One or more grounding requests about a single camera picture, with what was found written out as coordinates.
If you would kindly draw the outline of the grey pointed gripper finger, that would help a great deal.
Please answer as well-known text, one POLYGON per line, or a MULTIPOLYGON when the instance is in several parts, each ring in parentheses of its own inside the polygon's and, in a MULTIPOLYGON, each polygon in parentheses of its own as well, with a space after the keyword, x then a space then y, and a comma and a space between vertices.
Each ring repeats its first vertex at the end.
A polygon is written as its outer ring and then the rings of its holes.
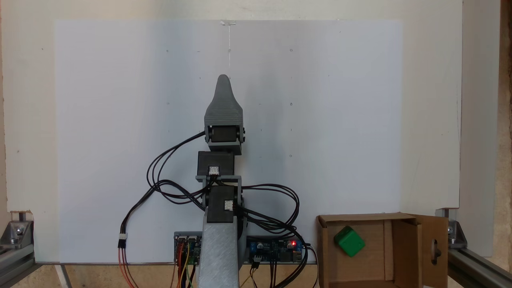
POLYGON ((221 74, 212 102, 206 109, 205 126, 243 126, 243 109, 235 99, 230 78, 221 74))

